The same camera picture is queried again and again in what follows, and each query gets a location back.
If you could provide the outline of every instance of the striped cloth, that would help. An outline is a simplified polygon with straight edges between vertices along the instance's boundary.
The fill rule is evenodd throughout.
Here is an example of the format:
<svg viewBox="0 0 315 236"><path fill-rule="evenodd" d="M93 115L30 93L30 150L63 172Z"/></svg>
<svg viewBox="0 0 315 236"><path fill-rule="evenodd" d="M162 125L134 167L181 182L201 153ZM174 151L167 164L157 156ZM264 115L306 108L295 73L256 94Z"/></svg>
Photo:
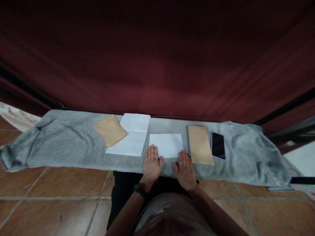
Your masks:
<svg viewBox="0 0 315 236"><path fill-rule="evenodd" d="M40 117L0 102L0 115L18 130L25 132L41 120Z"/></svg>

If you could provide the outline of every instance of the black pants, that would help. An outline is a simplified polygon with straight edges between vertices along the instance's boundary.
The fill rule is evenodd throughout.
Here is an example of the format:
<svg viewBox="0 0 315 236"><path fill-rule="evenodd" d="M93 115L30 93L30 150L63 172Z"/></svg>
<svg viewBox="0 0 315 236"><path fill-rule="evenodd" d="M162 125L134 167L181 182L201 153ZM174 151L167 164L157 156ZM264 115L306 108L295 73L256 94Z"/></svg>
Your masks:
<svg viewBox="0 0 315 236"><path fill-rule="evenodd" d="M112 209L109 215L107 230L114 222L116 216L123 208L125 203L128 201L132 193L134 192L133 187L135 184L139 183L142 178L142 174L137 173L127 173L114 171L115 176L115 186L112 191ZM145 208L145 206L157 195L161 193L175 192L179 194L186 195L189 194L181 187L177 179L159 177L154 183L151 191L148 194L148 198L145 199L143 206L139 213Z"/></svg>

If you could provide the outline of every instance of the hand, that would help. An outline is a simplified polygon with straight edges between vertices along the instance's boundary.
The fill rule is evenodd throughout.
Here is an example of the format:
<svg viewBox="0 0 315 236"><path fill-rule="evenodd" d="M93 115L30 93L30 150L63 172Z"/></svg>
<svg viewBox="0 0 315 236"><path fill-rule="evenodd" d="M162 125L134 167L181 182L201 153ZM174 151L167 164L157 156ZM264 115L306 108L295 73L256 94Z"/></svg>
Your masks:
<svg viewBox="0 0 315 236"><path fill-rule="evenodd" d="M139 184L142 184L144 191L149 192L160 176L163 166L163 157L158 158L158 148L154 145L149 147L145 153L143 166L143 177Z"/></svg>
<svg viewBox="0 0 315 236"><path fill-rule="evenodd" d="M187 191L193 191L198 187L196 182L195 171L193 163L185 150L179 153L179 163L173 163L174 170L180 185Z"/></svg>

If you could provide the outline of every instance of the wall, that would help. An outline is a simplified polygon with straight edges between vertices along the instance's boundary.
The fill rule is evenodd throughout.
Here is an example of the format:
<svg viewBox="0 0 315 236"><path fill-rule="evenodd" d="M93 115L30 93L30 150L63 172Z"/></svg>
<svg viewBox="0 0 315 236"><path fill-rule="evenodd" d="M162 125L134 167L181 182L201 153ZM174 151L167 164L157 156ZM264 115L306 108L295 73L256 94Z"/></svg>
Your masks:
<svg viewBox="0 0 315 236"><path fill-rule="evenodd" d="M315 141L285 154L284 157L293 164L302 175L315 177Z"/></svg>

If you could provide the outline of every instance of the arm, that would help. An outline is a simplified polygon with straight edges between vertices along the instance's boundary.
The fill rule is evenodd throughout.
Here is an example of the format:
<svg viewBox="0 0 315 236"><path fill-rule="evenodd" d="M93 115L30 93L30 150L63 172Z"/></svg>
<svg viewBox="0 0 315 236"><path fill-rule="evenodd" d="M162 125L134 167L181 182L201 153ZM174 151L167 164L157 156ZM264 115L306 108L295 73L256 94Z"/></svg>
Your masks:
<svg viewBox="0 0 315 236"><path fill-rule="evenodd" d="M159 177L162 165L163 157L158 158L158 148L153 145L150 146L149 150L145 153L143 177L139 182L146 193L150 192L155 180ZM143 201L144 199L139 193L133 192L108 229L106 235L130 235Z"/></svg>
<svg viewBox="0 0 315 236"><path fill-rule="evenodd" d="M211 227L218 235L248 236L248 234L219 207L196 182L195 171L190 157L183 150L179 154L179 164L173 163L177 179L181 186L189 193L201 211L211 223Z"/></svg>

